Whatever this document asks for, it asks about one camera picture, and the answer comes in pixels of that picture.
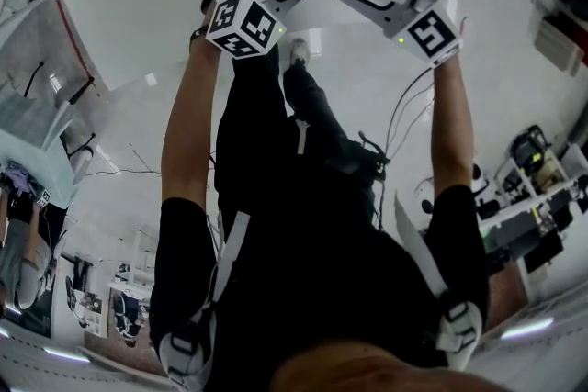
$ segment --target white floor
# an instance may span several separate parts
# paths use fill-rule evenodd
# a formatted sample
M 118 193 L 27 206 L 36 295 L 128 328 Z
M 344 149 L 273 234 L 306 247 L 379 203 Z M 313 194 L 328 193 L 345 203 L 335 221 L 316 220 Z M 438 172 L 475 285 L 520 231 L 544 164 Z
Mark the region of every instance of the white floor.
M 515 134 L 529 125 L 537 123 L 550 140 L 565 140 L 588 100 L 588 73 L 572 78 L 535 51 L 537 12 L 531 0 L 458 0 L 457 22 L 464 17 L 461 60 L 476 151 L 483 170 L 493 174 Z M 345 131 L 356 137 L 363 130 L 383 144 L 392 109 L 423 65 L 396 50 L 368 24 L 315 30 L 311 46 L 320 54 L 312 58 L 310 71 L 325 89 Z M 95 261 L 118 260 L 127 256 L 136 229 L 157 234 L 159 176 L 112 173 L 117 169 L 159 171 L 165 127 L 182 72 L 180 63 L 113 93 L 109 124 L 100 140 L 102 154 L 96 155 L 89 170 L 111 174 L 86 177 L 70 208 L 67 252 Z M 231 79 L 225 58 L 215 96 L 212 149 Z M 431 80 L 429 74 L 414 92 L 424 90 Z M 422 94 L 407 107 L 391 151 L 431 99 L 432 92 Z M 431 112 L 429 108 L 415 122 L 388 168 L 384 225 L 390 232 L 394 231 L 394 192 L 411 212 L 414 189 L 431 176 Z M 209 196 L 209 211 L 214 214 L 212 185 Z

